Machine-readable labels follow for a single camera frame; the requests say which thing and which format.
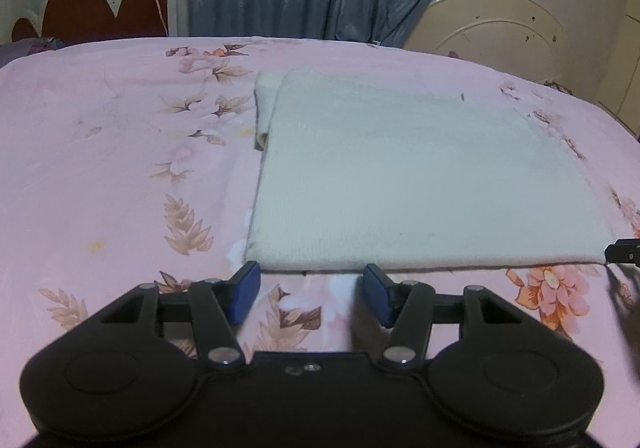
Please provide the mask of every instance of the bed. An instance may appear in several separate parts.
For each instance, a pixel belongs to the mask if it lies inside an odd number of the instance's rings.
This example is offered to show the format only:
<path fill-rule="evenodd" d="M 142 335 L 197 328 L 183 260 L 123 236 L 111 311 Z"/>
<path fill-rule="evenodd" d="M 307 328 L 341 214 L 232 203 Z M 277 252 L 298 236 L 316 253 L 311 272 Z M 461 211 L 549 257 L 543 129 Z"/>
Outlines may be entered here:
<path fill-rule="evenodd" d="M 594 105 L 478 64 L 372 44 L 257 37 L 114 40 L 21 58 L 0 70 L 0 446 L 34 433 L 17 381 L 40 348 L 137 284 L 172 293 L 240 268 L 262 155 L 255 77 L 326 64 L 513 108 L 580 163 L 617 237 L 640 237 L 638 143 Z M 531 266 L 393 278 L 440 293 L 484 285 L 576 342 L 606 378 L 590 433 L 610 448 L 638 444 L 636 269 Z M 356 273 L 267 274 L 239 344 L 248 357 L 377 353 L 387 333 L 359 295 Z M 434 327 L 428 356 L 456 338 L 457 327 Z M 174 342 L 196 355 L 188 337 Z M 305 406 L 312 414 L 313 396 Z"/>

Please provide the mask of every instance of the folded towel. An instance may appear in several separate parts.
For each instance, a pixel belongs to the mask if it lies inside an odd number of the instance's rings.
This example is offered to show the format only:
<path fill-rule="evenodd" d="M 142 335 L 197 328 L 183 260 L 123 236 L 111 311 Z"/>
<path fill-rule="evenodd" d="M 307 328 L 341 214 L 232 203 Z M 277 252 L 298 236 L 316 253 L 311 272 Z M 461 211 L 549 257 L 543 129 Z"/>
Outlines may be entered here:
<path fill-rule="evenodd" d="M 276 102 L 276 94 L 284 79 L 283 74 L 259 72 L 255 79 L 255 99 L 258 101 L 258 125 L 255 141 L 261 149 L 267 142 L 271 114 Z"/>
<path fill-rule="evenodd" d="M 511 108 L 304 70 L 271 107 L 246 249 L 266 269 L 604 261 L 577 160 Z"/>

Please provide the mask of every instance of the pink flower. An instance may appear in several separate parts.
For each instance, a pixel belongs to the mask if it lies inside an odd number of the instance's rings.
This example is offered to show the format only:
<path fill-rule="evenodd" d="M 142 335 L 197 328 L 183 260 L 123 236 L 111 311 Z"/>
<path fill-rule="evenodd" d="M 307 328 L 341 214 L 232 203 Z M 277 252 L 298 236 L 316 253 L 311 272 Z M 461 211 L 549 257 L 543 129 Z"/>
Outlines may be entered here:
<path fill-rule="evenodd" d="M 180 59 L 180 68 L 178 71 L 181 73 L 193 73 L 194 71 L 201 71 L 203 69 L 214 69 L 223 63 L 223 60 L 214 54 L 207 52 L 201 53 L 195 48 L 190 49 L 192 53 Z"/>
<path fill-rule="evenodd" d="M 195 150 L 188 145 L 179 145 L 173 151 L 169 152 L 169 161 L 176 165 L 187 163 L 194 155 Z"/>
<path fill-rule="evenodd" d="M 507 277 L 520 287 L 516 302 L 531 311 L 538 310 L 540 321 L 549 329 L 567 334 L 578 331 L 575 317 L 589 312 L 582 298 L 589 292 L 589 284 L 575 266 L 531 268 L 527 284 L 511 269 Z"/>
<path fill-rule="evenodd" d="M 197 51 L 195 48 L 178 48 L 178 51 L 175 52 L 178 56 L 186 56 L 188 54 Z"/>

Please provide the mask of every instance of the metal screw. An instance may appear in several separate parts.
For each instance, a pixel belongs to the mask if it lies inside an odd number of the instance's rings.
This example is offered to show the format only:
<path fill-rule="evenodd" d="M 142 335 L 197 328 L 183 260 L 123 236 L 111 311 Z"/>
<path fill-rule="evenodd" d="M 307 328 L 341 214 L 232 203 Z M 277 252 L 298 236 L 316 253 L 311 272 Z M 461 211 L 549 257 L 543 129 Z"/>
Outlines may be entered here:
<path fill-rule="evenodd" d="M 302 374 L 302 369 L 300 367 L 287 367 L 284 369 L 284 371 L 289 376 L 299 376 L 300 374 Z"/>
<path fill-rule="evenodd" d="M 216 347 L 209 351 L 207 357 L 212 362 L 220 365 L 228 365 L 233 362 L 237 362 L 240 359 L 240 352 L 236 351 L 232 347 Z"/>
<path fill-rule="evenodd" d="M 397 345 L 385 349 L 382 355 L 390 362 L 405 364 L 415 358 L 415 351 L 410 347 Z"/>

